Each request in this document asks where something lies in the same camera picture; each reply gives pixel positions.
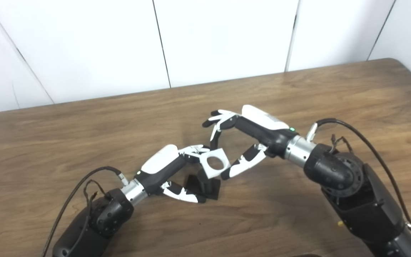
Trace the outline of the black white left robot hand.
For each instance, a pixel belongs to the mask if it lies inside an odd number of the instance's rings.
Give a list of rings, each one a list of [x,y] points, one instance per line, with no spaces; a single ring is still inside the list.
[[[176,200],[205,203],[204,196],[170,181],[170,177],[188,163],[200,163],[200,156],[209,151],[205,145],[190,145],[182,149],[173,144],[166,145],[142,165],[134,178],[147,196],[165,194]]]

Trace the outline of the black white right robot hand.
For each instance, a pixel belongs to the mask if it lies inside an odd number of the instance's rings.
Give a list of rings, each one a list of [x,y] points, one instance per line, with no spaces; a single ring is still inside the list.
[[[212,150],[218,148],[222,131],[232,128],[258,141],[220,174],[222,180],[228,180],[251,169],[266,157],[284,159],[290,141],[299,135],[285,122],[252,105],[244,105],[241,114],[222,109],[212,111],[211,117],[205,120],[202,126],[213,126],[210,138]]]

